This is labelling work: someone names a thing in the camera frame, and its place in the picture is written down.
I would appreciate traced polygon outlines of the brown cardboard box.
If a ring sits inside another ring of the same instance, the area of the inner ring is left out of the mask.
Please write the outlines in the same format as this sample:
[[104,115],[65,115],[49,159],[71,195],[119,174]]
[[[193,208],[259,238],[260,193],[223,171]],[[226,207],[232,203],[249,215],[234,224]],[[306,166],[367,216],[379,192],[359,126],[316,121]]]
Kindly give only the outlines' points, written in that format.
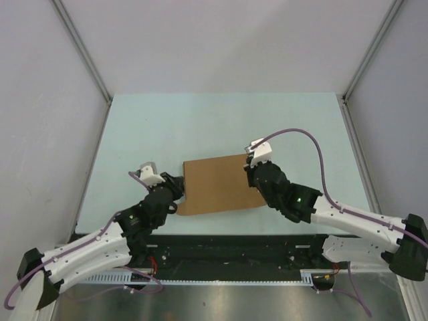
[[263,207],[263,197],[248,185],[245,161],[245,154],[185,161],[185,200],[178,205],[177,214],[194,216]]

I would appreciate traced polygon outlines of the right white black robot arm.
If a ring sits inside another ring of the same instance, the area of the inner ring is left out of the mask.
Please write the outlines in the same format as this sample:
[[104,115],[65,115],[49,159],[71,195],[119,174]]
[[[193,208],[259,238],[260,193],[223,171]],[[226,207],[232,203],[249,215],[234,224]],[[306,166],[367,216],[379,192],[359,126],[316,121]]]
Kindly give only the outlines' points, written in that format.
[[319,190],[290,182],[270,160],[248,156],[243,167],[248,185],[268,207],[293,223],[321,224],[354,235],[350,243],[329,236],[308,252],[315,268],[330,262],[360,261],[386,265],[393,273],[422,282],[427,273],[427,226],[422,217],[388,217],[342,206]]

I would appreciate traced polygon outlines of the right aluminium frame post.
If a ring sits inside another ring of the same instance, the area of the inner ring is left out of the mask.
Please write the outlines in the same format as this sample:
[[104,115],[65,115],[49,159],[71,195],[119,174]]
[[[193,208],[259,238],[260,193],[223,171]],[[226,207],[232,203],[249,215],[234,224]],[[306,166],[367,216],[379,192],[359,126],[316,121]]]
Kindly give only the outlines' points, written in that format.
[[402,8],[406,4],[405,0],[394,0],[391,2],[385,16],[383,17],[381,24],[376,30],[373,38],[371,39],[355,73],[352,75],[344,93],[341,96],[341,99],[345,104],[348,103],[352,94],[354,93],[356,87],[362,80],[365,72],[370,66],[371,62],[375,58],[377,52],[380,50],[386,36],[388,35],[390,29],[392,28],[396,18],[399,16]]

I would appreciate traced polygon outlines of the aluminium frame post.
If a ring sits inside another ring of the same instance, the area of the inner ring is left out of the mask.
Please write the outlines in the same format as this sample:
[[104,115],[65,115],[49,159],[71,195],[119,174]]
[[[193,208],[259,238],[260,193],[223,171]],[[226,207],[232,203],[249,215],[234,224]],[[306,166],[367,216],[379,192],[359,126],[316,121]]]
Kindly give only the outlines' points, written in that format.
[[375,58],[377,52],[380,50],[386,36],[388,35],[390,29],[392,28],[396,18],[399,16],[402,8],[406,4],[405,0],[394,0],[391,2],[385,16],[383,17],[381,24],[376,30],[373,38],[371,39],[355,73],[352,75],[344,93],[341,96],[341,99],[345,104],[348,103],[352,94],[354,93],[356,87],[362,80],[365,72],[370,66],[371,62]]
[[64,5],[64,2],[60,0],[50,0],[49,2],[58,16],[60,23],[63,25],[72,45],[78,53],[98,92],[103,97],[105,103],[110,106],[112,103],[112,95],[109,93],[109,90],[104,80],[102,79],[102,76],[96,67],[90,52],[88,51],[88,48],[86,47],[86,44],[84,43],[84,40],[82,39],[82,36],[80,35],[80,32],[78,31],[72,16]]

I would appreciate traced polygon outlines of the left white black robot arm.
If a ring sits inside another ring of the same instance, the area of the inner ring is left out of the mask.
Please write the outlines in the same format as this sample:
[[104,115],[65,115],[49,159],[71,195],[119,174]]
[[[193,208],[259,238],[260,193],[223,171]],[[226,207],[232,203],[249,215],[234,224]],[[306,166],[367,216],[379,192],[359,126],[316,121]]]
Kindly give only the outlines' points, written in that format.
[[139,203],[119,210],[103,228],[53,250],[27,251],[17,272],[17,283],[9,291],[4,307],[10,310],[10,298],[24,290],[38,272],[42,273],[38,310],[54,302],[60,294],[90,276],[112,268],[131,270],[148,259],[147,238],[165,224],[167,216],[177,212],[177,201],[185,194],[185,179],[166,172],[157,173],[148,163],[129,176],[140,183],[147,195]]

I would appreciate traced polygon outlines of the left aluminium frame post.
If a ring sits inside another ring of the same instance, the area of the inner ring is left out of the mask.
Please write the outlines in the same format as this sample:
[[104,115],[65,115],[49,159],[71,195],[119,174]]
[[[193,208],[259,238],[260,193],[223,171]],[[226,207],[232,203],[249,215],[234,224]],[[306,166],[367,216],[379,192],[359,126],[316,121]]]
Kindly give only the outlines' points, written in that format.
[[64,5],[64,2],[60,0],[50,0],[49,2],[58,16],[60,23],[63,25],[72,45],[78,53],[98,92],[103,97],[105,103],[110,106],[112,103],[112,95],[109,93],[109,90],[104,80],[102,79],[102,76],[96,67],[90,52],[88,51],[88,48],[86,47],[86,44],[84,43],[84,40],[82,39],[82,36],[80,35],[80,32],[78,31],[72,16]]

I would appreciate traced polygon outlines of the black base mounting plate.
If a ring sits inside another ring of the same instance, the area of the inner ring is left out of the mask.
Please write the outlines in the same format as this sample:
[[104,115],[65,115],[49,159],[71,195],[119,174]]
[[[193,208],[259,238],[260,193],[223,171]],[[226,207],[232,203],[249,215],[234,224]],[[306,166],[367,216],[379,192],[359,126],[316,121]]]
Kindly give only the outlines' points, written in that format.
[[169,270],[180,264],[272,264],[291,270],[345,263],[386,266],[388,254],[359,237],[315,235],[151,235],[128,244],[130,267]]

